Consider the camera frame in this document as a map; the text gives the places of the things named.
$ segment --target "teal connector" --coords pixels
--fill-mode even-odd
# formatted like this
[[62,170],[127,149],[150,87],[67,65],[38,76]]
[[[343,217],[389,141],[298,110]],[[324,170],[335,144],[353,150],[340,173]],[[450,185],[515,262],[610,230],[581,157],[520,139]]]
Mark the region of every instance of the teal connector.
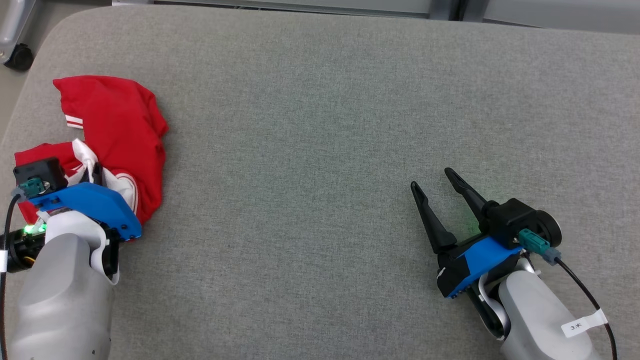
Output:
[[542,256],[551,265],[556,264],[556,258],[562,259],[560,252],[552,248],[549,241],[544,240],[529,229],[524,229],[518,233],[518,241],[523,248]]

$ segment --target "cable label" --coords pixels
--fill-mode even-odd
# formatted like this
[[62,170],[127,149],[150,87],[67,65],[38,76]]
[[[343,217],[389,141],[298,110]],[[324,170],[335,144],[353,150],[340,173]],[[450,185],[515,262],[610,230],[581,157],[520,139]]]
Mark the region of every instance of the cable label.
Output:
[[604,325],[607,322],[607,317],[604,316],[604,312],[600,309],[592,315],[585,316],[562,325],[562,331],[567,338],[571,338],[578,334],[582,334],[592,327]]
[[9,250],[0,250],[0,272],[6,272],[7,262],[9,262]]

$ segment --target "red garment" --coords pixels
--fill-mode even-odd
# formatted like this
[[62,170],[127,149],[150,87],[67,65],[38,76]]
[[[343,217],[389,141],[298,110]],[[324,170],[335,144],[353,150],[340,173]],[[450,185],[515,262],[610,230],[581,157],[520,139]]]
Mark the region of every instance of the red garment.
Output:
[[[84,129],[84,142],[103,167],[116,176],[131,177],[137,187],[135,212],[144,224],[162,202],[166,157],[161,137],[168,126],[157,108],[155,95],[133,80],[109,76],[57,79],[53,85],[60,91],[67,125]],[[71,143],[48,145],[48,149],[44,146],[17,153],[16,164],[57,156],[65,173],[74,173],[71,166],[79,162],[65,161],[74,157]],[[33,213],[26,213],[23,206],[20,210],[32,224]]]

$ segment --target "black wheel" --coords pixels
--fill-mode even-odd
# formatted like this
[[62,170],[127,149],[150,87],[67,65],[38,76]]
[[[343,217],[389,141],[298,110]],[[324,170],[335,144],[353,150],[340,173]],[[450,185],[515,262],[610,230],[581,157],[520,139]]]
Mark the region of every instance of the black wheel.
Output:
[[27,71],[33,64],[33,53],[25,44],[17,44],[9,60],[4,66],[16,71]]

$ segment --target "gray table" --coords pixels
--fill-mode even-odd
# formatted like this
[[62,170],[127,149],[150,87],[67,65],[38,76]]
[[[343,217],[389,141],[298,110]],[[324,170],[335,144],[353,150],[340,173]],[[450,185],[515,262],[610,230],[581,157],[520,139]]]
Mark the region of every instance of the gray table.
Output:
[[[553,214],[566,262],[640,351],[640,38],[417,19],[102,8],[45,41],[0,147],[77,136],[51,80],[153,91],[164,203],[121,252],[113,359],[495,359],[467,299],[443,299],[411,195],[458,238],[488,199]],[[593,312],[558,268],[543,279]],[[24,274],[9,276],[8,303]],[[9,324],[15,323],[10,306]],[[590,332],[607,357],[605,332]]]

